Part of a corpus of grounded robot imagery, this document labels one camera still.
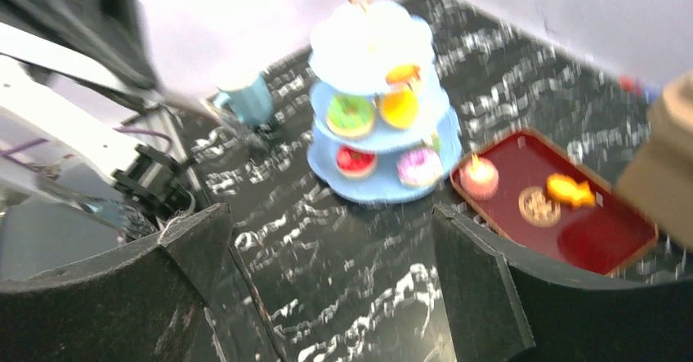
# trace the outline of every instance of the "brown rectangular tray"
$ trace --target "brown rectangular tray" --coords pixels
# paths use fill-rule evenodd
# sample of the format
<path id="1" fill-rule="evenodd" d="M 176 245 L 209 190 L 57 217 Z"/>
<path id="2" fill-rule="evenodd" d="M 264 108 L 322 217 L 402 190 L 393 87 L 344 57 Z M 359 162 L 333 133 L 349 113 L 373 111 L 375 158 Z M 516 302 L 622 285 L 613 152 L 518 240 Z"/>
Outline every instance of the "brown rectangular tray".
<path id="1" fill-rule="evenodd" d="M 611 193 L 608 182 L 581 165 L 540 133 L 525 129 L 488 145 L 478 155 L 499 170 L 498 193 L 476 201 L 460 186 L 462 159 L 450 173 L 453 187 L 497 233 L 578 268 L 608 275 L 644 255 L 657 242 L 655 224 Z M 560 205 L 545 195 L 546 180 L 565 174 L 588 181 L 597 196 L 593 208 Z"/>

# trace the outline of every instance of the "white wall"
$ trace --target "white wall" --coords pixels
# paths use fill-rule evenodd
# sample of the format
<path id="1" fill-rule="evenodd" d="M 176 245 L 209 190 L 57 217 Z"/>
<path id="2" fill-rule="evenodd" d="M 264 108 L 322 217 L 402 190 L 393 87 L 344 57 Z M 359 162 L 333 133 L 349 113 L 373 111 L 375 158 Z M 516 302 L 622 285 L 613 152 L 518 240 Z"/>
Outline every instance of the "white wall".
<path id="1" fill-rule="evenodd" d="M 214 91 L 228 65 L 268 65 L 305 46 L 311 28 L 344 0 L 141 1 L 156 69 L 173 98 L 194 102 Z M 615 73 L 665 83 L 693 65 L 693 0 L 468 1 Z M 60 86 L 102 118 L 127 114 L 96 93 Z M 0 123 L 0 141 L 27 137 Z"/>

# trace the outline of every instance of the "pink frosted donut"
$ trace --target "pink frosted donut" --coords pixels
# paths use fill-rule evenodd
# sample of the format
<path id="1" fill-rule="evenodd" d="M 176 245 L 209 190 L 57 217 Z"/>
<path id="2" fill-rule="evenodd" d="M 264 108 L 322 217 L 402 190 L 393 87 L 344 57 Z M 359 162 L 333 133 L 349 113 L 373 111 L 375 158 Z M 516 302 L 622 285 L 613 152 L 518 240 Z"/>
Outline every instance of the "pink frosted donut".
<path id="1" fill-rule="evenodd" d="M 443 163 L 433 149 L 419 147 L 402 154 L 397 161 L 397 173 L 402 184 L 421 188 L 438 182 L 443 174 Z"/>

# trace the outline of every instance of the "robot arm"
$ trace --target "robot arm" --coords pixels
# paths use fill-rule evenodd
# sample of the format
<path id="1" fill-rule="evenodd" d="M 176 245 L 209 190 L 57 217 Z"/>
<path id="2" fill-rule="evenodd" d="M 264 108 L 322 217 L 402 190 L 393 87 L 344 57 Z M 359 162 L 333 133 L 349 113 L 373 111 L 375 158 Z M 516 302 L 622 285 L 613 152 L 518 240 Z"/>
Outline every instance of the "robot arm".
<path id="1" fill-rule="evenodd" d="M 0 116 L 65 147 L 148 216 L 167 220 L 194 207 L 194 196 L 179 182 L 185 166 L 36 83 L 9 56 L 0 56 Z"/>

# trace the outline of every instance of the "light blue cup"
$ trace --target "light blue cup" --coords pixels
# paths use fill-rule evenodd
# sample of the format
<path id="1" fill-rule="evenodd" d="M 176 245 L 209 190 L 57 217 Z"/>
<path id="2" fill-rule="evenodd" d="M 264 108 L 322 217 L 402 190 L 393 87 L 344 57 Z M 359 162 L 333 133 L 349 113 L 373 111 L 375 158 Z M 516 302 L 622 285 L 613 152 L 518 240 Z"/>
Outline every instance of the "light blue cup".
<path id="1" fill-rule="evenodd" d="M 217 116 L 225 123 L 230 123 L 226 121 L 228 118 L 237 118 L 249 127 L 269 122 L 275 112 L 272 95 L 267 89 L 265 79 L 259 73 L 245 83 L 241 80 L 220 86 L 212 106 L 217 109 Z"/>

